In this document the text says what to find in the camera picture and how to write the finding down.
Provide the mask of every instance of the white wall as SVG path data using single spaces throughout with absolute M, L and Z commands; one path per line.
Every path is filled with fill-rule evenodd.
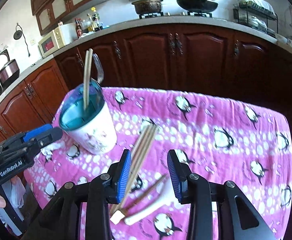
M 237 0 L 216 0 L 219 5 L 213 12 L 213 17 L 233 20 L 233 4 Z M 266 0 L 274 8 L 279 17 L 279 34 L 287 37 L 292 36 L 291 16 L 289 12 L 289 2 L 287 0 Z M 100 14 L 101 21 L 107 25 L 113 25 L 119 22 L 138 19 L 135 8 L 129 0 L 109 0 L 96 6 Z M 170 12 L 171 15 L 179 14 L 184 11 L 180 8 L 176 0 L 163 1 L 164 12 Z M 76 18 L 87 18 L 87 10 Z M 25 37 L 28 42 L 31 57 L 28 58 L 26 45 L 23 38 L 20 40 L 13 39 L 16 23 L 23 28 Z M 275 23 L 270 21 L 269 27 L 276 31 Z M 30 45 L 30 40 L 35 39 L 38 42 L 41 39 L 36 17 L 32 15 L 30 0 L 8 0 L 8 2 L 0 10 L 0 45 L 7 44 L 8 52 L 11 59 L 15 58 L 18 62 L 20 70 L 23 71 L 32 63 L 36 62 L 40 57 L 40 51 L 37 44 Z

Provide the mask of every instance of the countertop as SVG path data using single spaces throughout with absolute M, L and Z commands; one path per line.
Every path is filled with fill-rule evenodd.
M 216 19 L 216 18 L 205 18 L 205 17 L 195 17 L 195 16 L 162 16 L 162 17 L 155 17 L 155 18 L 148 18 L 148 19 L 136 19 L 131 21 L 126 21 L 122 23 L 118 23 L 115 25 L 110 26 L 109 28 L 106 28 L 104 30 L 100 30 L 96 33 L 93 33 L 91 35 L 85 36 L 83 38 L 80 38 L 73 43 L 57 50 L 50 56 L 46 57 L 45 59 L 38 61 L 33 67 L 28 67 L 23 72 L 20 73 L 20 77 L 14 81 L 0 96 L 0 103 L 2 100 L 14 89 L 22 80 L 24 80 L 28 75 L 30 75 L 33 71 L 38 69 L 40 66 L 42 66 L 47 61 L 53 59 L 54 57 L 58 56 L 59 54 L 74 48 L 86 41 L 90 41 L 94 38 L 98 38 L 100 36 L 114 33 L 117 31 L 122 31 L 130 28 L 135 27 L 142 27 L 147 25 L 156 25 L 156 24 L 178 24 L 178 23 L 189 23 L 189 24 L 205 24 L 205 25 L 213 25 L 213 26 L 219 26 L 224 28 L 229 28 L 241 32 L 245 32 L 254 36 L 257 36 L 261 39 L 264 39 L 266 41 L 269 41 L 273 44 L 278 45 L 279 47 L 287 50 L 292 54 L 292 48 L 284 43 L 279 42 L 277 39 L 260 32 L 258 30 L 255 30 L 253 28 L 247 27 L 245 25 L 241 25 L 235 22 L 225 21 L 222 19 Z

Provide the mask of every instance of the penguin print tablecloth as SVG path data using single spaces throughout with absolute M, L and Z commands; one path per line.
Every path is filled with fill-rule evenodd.
M 103 88 L 117 133 L 114 149 L 92 155 L 64 133 L 57 149 L 40 154 L 24 172 L 43 208 L 64 183 L 84 183 L 107 172 L 123 149 L 131 149 L 142 128 L 159 127 L 155 141 L 139 171 L 127 204 L 169 174 L 167 152 L 176 149 L 180 161 L 208 181 L 233 180 L 262 215 L 276 239 L 283 238 L 292 198 L 292 143 L 286 118 L 272 110 L 246 103 L 177 91 Z M 58 125 L 60 109 L 53 125 Z M 135 206 L 135 213 L 154 201 L 162 187 Z M 214 239 L 218 239 L 213 203 Z M 116 240 L 186 239 L 190 205 L 177 199 L 140 222 L 111 223 Z M 82 212 L 81 239 L 85 232 Z

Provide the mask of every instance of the cooking pot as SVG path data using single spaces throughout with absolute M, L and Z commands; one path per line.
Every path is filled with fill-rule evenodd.
M 184 10 L 194 13 L 210 13 L 214 11 L 218 3 L 209 0 L 177 0 Z
M 15 59 L 8 61 L 0 70 L 0 83 L 6 89 L 20 74 L 20 69 Z
M 137 14 L 160 13 L 163 0 L 136 0 L 132 2 Z

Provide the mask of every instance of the microwave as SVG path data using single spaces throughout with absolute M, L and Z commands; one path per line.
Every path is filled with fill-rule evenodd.
M 41 41 L 39 41 L 39 48 L 41 54 L 47 57 L 51 53 L 54 53 L 58 49 L 72 43 L 76 39 L 78 39 L 76 24 L 68 23 L 58 26 L 48 33 Z

